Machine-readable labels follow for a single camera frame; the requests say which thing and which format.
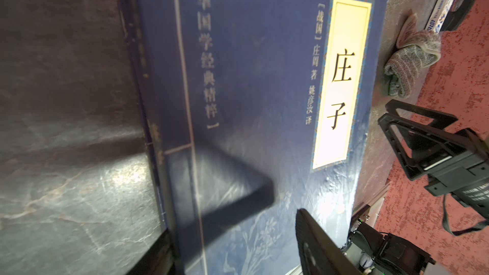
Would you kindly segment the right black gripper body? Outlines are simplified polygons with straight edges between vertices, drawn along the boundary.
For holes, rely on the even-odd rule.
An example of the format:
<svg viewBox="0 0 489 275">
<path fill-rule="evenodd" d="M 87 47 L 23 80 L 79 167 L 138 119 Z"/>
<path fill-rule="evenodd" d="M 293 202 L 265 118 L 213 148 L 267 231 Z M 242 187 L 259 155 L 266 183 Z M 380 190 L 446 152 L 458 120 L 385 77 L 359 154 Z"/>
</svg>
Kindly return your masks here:
<svg viewBox="0 0 489 275">
<path fill-rule="evenodd" d="M 462 206 L 487 218 L 488 145 L 470 129 L 448 133 L 448 141 L 461 151 L 428 170 L 424 175 L 428 179 L 425 190 L 434 197 L 451 196 Z"/>
</svg>

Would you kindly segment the grey fluffy cleaning cloth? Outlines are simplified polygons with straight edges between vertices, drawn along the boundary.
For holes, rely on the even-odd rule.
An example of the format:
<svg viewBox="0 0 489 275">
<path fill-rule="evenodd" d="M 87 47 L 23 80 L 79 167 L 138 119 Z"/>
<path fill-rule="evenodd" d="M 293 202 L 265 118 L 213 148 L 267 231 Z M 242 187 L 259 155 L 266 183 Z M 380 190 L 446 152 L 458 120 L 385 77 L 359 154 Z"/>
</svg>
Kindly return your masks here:
<svg viewBox="0 0 489 275">
<path fill-rule="evenodd" d="M 406 19 L 396 40 L 397 50 L 384 66 L 389 78 L 388 95 L 408 98 L 415 88 L 420 72 L 441 58 L 441 37 L 427 30 L 417 29 L 417 14 Z"/>
</svg>

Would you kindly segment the blue book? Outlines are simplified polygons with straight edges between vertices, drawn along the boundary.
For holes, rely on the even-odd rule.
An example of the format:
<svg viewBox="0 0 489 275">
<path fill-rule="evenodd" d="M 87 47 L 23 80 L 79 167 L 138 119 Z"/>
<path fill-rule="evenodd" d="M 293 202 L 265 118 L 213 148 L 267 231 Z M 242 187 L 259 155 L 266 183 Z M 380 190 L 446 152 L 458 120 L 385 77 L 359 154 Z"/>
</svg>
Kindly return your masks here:
<svg viewBox="0 0 489 275">
<path fill-rule="evenodd" d="M 120 0 L 177 274 L 289 274 L 346 244 L 388 0 Z"/>
</svg>

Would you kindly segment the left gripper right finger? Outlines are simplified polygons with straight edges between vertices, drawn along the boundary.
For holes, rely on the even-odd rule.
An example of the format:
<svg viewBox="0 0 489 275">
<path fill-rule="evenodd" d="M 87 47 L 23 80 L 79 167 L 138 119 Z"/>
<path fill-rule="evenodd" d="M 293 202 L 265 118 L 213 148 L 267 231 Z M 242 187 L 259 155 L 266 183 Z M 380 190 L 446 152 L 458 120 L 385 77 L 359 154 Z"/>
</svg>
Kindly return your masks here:
<svg viewBox="0 0 489 275">
<path fill-rule="evenodd" d="M 297 210 L 295 235 L 303 274 L 360 274 L 306 209 Z"/>
</svg>

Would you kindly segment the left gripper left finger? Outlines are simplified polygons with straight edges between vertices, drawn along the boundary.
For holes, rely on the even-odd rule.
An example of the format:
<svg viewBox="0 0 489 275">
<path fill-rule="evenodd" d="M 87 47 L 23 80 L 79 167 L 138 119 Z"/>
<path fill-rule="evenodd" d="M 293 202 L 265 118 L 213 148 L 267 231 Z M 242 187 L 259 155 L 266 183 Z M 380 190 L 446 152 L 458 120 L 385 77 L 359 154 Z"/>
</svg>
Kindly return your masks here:
<svg viewBox="0 0 489 275">
<path fill-rule="evenodd" d="M 169 230 L 166 229 L 126 275 L 176 274 L 175 257 Z"/>
</svg>

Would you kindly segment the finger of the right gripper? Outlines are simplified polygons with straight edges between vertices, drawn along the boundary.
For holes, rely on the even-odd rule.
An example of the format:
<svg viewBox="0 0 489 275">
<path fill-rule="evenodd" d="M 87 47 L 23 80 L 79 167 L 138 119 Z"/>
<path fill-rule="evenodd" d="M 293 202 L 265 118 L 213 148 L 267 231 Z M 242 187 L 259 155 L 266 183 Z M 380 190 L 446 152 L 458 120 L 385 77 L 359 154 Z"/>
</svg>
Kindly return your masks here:
<svg viewBox="0 0 489 275">
<path fill-rule="evenodd" d="M 448 141 L 449 133 L 444 130 L 458 118 L 449 114 L 430 114 L 429 118 L 431 123 L 422 124 L 386 113 L 378 120 L 411 181 L 426 175 L 428 170 L 454 158 L 461 151 Z"/>
<path fill-rule="evenodd" d="M 439 112 L 428 108 L 423 108 L 414 104 L 405 103 L 395 99 L 389 101 L 385 105 L 385 108 L 388 113 L 394 114 L 396 116 L 399 116 L 397 110 L 403 109 L 407 112 L 411 112 L 423 117 L 431 118 L 432 122 L 429 124 L 429 126 L 441 130 L 445 129 L 446 127 L 458 121 L 458 118 L 452 114 Z"/>
</svg>

